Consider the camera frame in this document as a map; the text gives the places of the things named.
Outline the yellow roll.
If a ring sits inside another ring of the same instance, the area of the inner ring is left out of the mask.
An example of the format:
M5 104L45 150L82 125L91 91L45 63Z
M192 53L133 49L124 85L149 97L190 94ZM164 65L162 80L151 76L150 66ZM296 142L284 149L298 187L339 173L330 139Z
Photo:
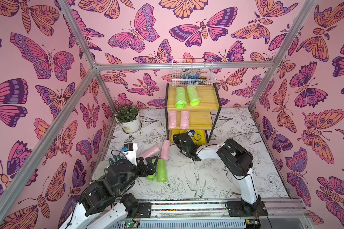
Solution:
M173 129L171 130L171 135L174 136L174 135L178 135L180 134L180 130L179 129Z
M196 139L198 141L206 141L205 130L196 130Z

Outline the pink roll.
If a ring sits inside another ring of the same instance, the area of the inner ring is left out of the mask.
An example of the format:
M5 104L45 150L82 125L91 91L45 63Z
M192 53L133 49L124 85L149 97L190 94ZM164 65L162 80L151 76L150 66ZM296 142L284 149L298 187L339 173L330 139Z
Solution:
M170 129L177 127L177 111L168 112L168 125Z
M150 149L146 150L144 153L140 154L139 157L143 157L144 159L148 157L152 157L158 155L161 152L158 145L152 146Z
M190 124L190 111L182 110L180 117L180 128L188 129Z
M162 147L161 147L160 158L167 161L169 159L170 149L171 149L171 141L170 140L164 140Z

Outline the green roll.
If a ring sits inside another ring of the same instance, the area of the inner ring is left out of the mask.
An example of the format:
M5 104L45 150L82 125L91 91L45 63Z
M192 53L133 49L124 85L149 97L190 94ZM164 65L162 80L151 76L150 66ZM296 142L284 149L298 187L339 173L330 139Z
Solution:
M156 173L156 172L155 172L154 174L148 175L148 176L147 176L147 180L148 180L148 181L155 181L156 176L157 176L157 173Z
M200 97L195 85L188 85L186 87L187 94L189 97L189 102L191 106L197 106L200 104Z
M167 169L165 160L160 158L157 162L157 181L159 183L167 182Z
M175 95L175 107L177 109L183 109L187 105L186 100L186 92L184 87L177 87L176 88L176 95Z

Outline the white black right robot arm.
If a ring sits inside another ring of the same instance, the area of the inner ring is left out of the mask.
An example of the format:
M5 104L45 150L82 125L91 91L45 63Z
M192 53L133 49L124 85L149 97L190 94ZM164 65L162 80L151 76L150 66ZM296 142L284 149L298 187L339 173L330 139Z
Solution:
M220 159L239 182L240 201L229 201L226 208L231 217L267 217L265 203L257 194L253 181L253 156L235 140L228 138L221 144L197 145L187 133L173 136L180 153L194 162Z

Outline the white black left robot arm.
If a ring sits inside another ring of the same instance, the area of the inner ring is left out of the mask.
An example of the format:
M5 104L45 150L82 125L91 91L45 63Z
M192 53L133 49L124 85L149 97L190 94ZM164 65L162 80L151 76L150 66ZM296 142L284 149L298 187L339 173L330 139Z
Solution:
M140 203L130 189L139 177L156 172L158 156L137 158L137 164L121 159L110 164L105 175L81 194L61 229L137 229L142 218L150 218L151 203Z

